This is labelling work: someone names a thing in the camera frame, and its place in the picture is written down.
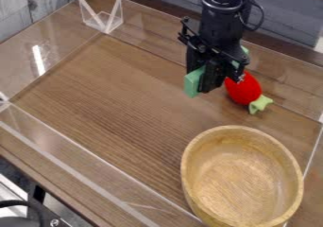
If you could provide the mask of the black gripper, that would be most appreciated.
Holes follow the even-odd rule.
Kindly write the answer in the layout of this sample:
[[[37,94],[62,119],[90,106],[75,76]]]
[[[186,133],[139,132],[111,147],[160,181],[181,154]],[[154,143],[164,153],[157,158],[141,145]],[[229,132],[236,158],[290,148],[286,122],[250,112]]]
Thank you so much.
[[[242,60],[240,52],[242,33],[254,31],[262,24],[248,26],[250,7],[264,13],[254,0],[238,0],[237,4],[218,3],[214,0],[201,0],[201,18],[194,20],[188,16],[180,20],[181,30],[177,39],[186,45],[186,73],[204,65],[204,58],[220,55],[222,58]],[[244,65],[236,62],[208,60],[198,78],[197,91],[209,93],[218,88],[225,79],[234,82],[242,80]]]

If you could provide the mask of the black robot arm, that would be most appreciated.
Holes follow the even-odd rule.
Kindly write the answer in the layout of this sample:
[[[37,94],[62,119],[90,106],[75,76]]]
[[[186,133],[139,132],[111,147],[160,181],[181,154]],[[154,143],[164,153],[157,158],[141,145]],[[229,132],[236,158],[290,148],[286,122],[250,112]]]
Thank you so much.
[[[245,31],[262,25],[265,13],[254,0],[201,0],[198,20],[184,16],[177,40],[186,47],[184,93],[188,97],[206,94],[225,79],[242,80],[249,64],[241,46]]]

